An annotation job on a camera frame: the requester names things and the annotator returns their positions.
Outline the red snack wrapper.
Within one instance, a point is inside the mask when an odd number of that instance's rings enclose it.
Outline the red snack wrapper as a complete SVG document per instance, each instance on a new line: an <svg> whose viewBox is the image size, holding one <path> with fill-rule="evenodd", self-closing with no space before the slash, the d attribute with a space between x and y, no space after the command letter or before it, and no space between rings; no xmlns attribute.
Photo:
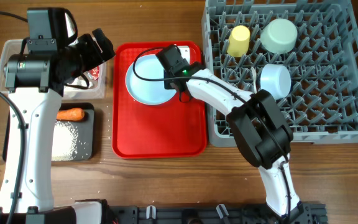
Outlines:
<svg viewBox="0 0 358 224"><path fill-rule="evenodd" d="M99 79L99 73L100 73L100 66L97 66L95 68L92 68L91 70L88 70L89 76L93 79L93 80L98 80Z"/></svg>

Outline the light blue plate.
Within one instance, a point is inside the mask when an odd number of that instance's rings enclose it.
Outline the light blue plate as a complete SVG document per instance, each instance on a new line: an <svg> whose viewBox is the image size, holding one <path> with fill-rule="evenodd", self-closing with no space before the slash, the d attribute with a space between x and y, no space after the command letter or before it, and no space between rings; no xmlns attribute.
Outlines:
<svg viewBox="0 0 358 224"><path fill-rule="evenodd" d="M154 54L141 56L135 64L135 71L140 77L159 79L165 70ZM127 70L125 84L127 91L136 101L145 105L161 105L176 95L175 89L166 90L164 82L150 82L138 78L133 71L133 63Z"/></svg>

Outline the small white tissue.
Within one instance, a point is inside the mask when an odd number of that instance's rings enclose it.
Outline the small white tissue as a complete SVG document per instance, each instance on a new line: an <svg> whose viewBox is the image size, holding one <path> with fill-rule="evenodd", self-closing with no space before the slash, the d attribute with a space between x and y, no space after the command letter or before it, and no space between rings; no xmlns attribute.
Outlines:
<svg viewBox="0 0 358 224"><path fill-rule="evenodd" d="M89 90L96 87L97 82L87 75L81 75L74 79L71 83L66 83L65 87L77 90Z"/></svg>

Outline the orange carrot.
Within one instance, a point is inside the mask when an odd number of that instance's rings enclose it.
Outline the orange carrot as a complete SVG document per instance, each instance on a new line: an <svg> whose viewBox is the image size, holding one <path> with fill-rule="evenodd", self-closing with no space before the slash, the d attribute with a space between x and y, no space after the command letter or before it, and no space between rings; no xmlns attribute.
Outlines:
<svg viewBox="0 0 358 224"><path fill-rule="evenodd" d="M61 121L81 121L84 117L85 111L81 108L60 110L57 114L57 120Z"/></svg>

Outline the yellow plastic cup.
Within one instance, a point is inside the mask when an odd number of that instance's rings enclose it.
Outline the yellow plastic cup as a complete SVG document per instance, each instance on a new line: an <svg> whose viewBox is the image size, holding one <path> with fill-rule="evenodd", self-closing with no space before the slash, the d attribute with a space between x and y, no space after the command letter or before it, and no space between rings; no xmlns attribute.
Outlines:
<svg viewBox="0 0 358 224"><path fill-rule="evenodd" d="M250 43L250 30L248 27L235 26L229 36L227 53L232 57L241 57L247 53Z"/></svg>

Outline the white plastic spoon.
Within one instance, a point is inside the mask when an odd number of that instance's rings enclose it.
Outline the white plastic spoon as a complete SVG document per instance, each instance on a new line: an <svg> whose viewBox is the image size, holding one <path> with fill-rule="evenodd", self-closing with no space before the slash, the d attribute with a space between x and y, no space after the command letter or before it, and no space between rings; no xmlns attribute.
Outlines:
<svg viewBox="0 0 358 224"><path fill-rule="evenodd" d="M256 85L256 81L257 81L257 72L255 70L254 67L250 68L251 70L251 74L252 74L252 87L253 87L253 92L257 93L257 85Z"/></svg>

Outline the white rice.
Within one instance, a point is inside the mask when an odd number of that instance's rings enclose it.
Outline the white rice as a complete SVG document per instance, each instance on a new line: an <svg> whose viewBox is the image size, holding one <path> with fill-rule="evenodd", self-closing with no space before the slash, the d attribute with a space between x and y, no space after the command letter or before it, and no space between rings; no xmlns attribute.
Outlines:
<svg viewBox="0 0 358 224"><path fill-rule="evenodd" d="M56 121L53 132L52 161L86 159L90 155L89 134L79 124L71 121Z"/></svg>

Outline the light blue rice bowl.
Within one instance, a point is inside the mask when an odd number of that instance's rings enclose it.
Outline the light blue rice bowl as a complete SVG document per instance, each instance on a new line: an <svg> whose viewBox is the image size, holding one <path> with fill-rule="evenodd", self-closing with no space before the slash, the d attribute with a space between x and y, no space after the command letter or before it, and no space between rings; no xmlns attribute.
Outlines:
<svg viewBox="0 0 358 224"><path fill-rule="evenodd" d="M286 98L291 90L291 76L283 65L267 64L260 74L260 89L268 91L275 100Z"/></svg>

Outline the light blue bowl with scrap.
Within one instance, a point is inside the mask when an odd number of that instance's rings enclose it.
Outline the light blue bowl with scrap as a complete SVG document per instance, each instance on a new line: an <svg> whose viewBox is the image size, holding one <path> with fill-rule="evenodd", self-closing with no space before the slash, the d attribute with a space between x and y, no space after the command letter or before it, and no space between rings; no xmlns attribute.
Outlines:
<svg viewBox="0 0 358 224"><path fill-rule="evenodd" d="M260 41L273 54L286 54L293 50L298 37L296 25L288 19L275 19L262 31Z"/></svg>

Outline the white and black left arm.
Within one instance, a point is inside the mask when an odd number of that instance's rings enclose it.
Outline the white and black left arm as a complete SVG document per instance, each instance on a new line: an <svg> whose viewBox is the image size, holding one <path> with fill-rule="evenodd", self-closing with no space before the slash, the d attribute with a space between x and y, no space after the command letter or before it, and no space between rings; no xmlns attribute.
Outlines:
<svg viewBox="0 0 358 224"><path fill-rule="evenodd" d="M28 9L29 36L5 66L10 125L0 223L116 223L105 199L54 206L53 131L64 88L115 55L101 29L69 34L73 20L62 7Z"/></svg>

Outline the grey plastic dishwasher rack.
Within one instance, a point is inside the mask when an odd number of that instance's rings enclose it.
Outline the grey plastic dishwasher rack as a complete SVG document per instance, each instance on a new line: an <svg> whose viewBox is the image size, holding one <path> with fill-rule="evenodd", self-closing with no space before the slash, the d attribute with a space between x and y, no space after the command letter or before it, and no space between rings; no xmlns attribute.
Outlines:
<svg viewBox="0 0 358 224"><path fill-rule="evenodd" d="M273 54L260 41L275 19L296 25L295 47ZM252 90L251 67L284 65L290 94L278 101L296 142L358 143L358 28L350 1L206 1L201 20L204 61L217 77ZM235 26L250 30L241 57L227 53Z"/></svg>

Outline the clear plastic bin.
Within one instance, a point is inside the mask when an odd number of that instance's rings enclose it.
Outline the clear plastic bin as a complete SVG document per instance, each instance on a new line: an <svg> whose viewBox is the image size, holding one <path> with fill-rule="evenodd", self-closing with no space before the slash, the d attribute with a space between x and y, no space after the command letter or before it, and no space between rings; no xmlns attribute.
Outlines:
<svg viewBox="0 0 358 224"><path fill-rule="evenodd" d="M21 50L21 39L12 39L7 40L4 44L2 54L0 57L0 91L3 94L8 94L8 90L5 87L5 76L4 76L4 66L9 60L9 57L18 54ZM96 87L89 90L77 90L73 88L64 88L63 100L92 100L104 98L104 93L106 89L106 72L107 72L107 63L103 63L100 66L99 79L95 80L97 82Z"/></svg>

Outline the red plastic tray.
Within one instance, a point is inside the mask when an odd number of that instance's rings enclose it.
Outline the red plastic tray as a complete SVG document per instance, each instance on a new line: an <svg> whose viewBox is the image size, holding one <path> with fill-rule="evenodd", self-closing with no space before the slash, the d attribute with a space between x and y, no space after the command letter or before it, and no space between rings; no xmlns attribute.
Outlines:
<svg viewBox="0 0 358 224"><path fill-rule="evenodd" d="M201 154L207 146L205 103L176 94L161 105L142 104L126 88L126 73L146 49L157 53L169 42L126 43L114 59L112 150L124 159L186 157Z"/></svg>

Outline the black plastic tray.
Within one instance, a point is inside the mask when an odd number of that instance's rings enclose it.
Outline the black plastic tray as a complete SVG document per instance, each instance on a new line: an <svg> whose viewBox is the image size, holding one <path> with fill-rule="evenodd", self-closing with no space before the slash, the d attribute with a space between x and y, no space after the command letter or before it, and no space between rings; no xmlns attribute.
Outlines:
<svg viewBox="0 0 358 224"><path fill-rule="evenodd" d="M91 103L63 103L60 110L83 109L81 121L56 121L52 161L83 161L93 155L94 106Z"/></svg>

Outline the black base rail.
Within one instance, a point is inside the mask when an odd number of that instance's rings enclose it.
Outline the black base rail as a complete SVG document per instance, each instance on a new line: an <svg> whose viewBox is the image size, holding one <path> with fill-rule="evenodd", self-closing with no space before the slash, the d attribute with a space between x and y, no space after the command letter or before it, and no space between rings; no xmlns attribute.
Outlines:
<svg viewBox="0 0 358 224"><path fill-rule="evenodd" d="M157 208L154 205L139 208L136 206L111 207L114 223L130 224L263 224L296 223L328 224L328 214L324 204L300 203L290 212L290 218L280 217L266 204L250 204L243 207L228 207L219 204L215 207L172 207Z"/></svg>

